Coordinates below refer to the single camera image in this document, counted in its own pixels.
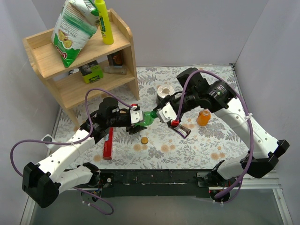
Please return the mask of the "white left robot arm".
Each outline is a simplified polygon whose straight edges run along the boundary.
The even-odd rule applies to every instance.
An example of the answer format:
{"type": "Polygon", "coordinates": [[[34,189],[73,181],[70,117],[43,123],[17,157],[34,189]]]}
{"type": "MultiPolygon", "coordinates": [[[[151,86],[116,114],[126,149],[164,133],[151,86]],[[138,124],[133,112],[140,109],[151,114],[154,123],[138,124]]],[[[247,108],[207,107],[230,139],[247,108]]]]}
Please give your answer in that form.
{"type": "Polygon", "coordinates": [[[80,126],[67,145],[59,147],[36,165],[30,162],[24,167],[23,191],[41,208],[46,208],[68,189],[81,184],[91,188],[98,186],[100,171],[92,163],[84,163],[72,170],[67,168],[87,149],[105,138],[110,128],[124,127],[134,134],[142,129],[138,124],[143,120],[144,114],[138,105],[120,109],[118,100],[104,98],[98,110],[90,114],[90,118],[80,126]]]}

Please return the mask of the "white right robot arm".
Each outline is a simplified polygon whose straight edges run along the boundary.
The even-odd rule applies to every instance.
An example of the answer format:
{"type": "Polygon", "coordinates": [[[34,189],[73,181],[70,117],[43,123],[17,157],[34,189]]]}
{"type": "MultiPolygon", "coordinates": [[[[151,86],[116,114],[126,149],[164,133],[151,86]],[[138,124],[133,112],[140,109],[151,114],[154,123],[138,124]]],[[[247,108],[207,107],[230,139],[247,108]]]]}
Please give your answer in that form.
{"type": "Polygon", "coordinates": [[[208,84],[202,77],[203,73],[203,70],[190,67],[177,76],[183,87],[181,96],[168,95],[158,103],[154,111],[160,121],[187,137],[189,132],[180,125],[183,114],[197,107],[209,110],[223,120],[249,148],[246,155],[219,162],[211,171],[213,183],[223,186],[230,178],[238,177],[243,172],[255,178],[265,176],[288,150],[289,142],[277,140],[266,132],[228,83],[218,78],[213,84],[208,84]]]}

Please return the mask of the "green plastic bottle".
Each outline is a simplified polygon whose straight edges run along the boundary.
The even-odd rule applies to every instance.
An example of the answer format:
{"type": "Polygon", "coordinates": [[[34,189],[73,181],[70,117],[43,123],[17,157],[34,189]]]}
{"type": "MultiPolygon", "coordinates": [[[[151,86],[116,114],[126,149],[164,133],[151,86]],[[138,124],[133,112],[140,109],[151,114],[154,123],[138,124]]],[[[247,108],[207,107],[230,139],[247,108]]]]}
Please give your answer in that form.
{"type": "Polygon", "coordinates": [[[158,116],[155,111],[144,111],[143,112],[143,121],[140,123],[140,125],[143,127],[150,126],[157,117],[158,116]]]}

